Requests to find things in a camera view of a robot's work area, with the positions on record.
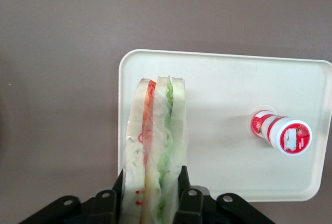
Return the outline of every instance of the gray surface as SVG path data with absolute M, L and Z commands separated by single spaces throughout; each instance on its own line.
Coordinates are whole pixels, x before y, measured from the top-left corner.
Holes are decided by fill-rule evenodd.
M 113 184 L 118 65 L 128 51 L 332 62 L 331 2 L 0 0 L 0 223 Z M 314 198 L 253 205 L 277 223 L 330 223 L 331 167 L 328 144 Z

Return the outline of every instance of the tray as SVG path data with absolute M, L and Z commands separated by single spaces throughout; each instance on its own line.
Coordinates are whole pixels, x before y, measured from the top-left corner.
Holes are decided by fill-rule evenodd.
M 189 128 L 188 173 L 211 196 L 233 192 L 247 201 L 304 201 L 319 190 L 332 116 L 332 64 L 244 55 L 133 50 L 119 66 L 118 172 L 125 131 L 141 78 L 184 78 Z M 287 157 L 251 133 L 267 109 L 312 129 L 308 151 Z

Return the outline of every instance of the white bottle cap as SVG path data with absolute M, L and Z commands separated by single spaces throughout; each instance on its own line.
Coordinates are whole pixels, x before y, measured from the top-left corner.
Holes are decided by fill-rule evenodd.
M 283 117 L 272 123 L 269 129 L 268 140 L 271 145 L 285 155 L 300 155 L 311 144 L 311 129 L 301 120 Z

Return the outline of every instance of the screw hole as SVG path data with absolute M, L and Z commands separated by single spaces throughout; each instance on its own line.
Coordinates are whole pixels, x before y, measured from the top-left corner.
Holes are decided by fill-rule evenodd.
M 197 195 L 197 191 L 195 191 L 194 189 L 190 189 L 190 190 L 188 191 L 188 195 L 194 197 L 194 196 Z
M 225 202 L 232 202 L 232 201 L 233 201 L 233 198 L 232 198 L 231 196 L 229 196 L 229 195 L 225 195 L 225 196 L 223 197 L 223 200 L 224 200 Z
M 67 201 L 63 202 L 63 205 L 68 206 L 68 205 L 71 205 L 72 203 L 73 203 L 73 200 L 67 200 Z
M 106 197 L 109 197 L 109 196 L 110 196 L 110 193 L 108 193 L 108 192 L 102 194 L 102 198 L 106 198 Z

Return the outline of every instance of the red label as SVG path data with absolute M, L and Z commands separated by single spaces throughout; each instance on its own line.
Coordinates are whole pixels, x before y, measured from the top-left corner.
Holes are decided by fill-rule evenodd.
M 302 124 L 291 124 L 287 126 L 280 136 L 281 148 L 290 154 L 303 151 L 309 144 L 310 132 Z

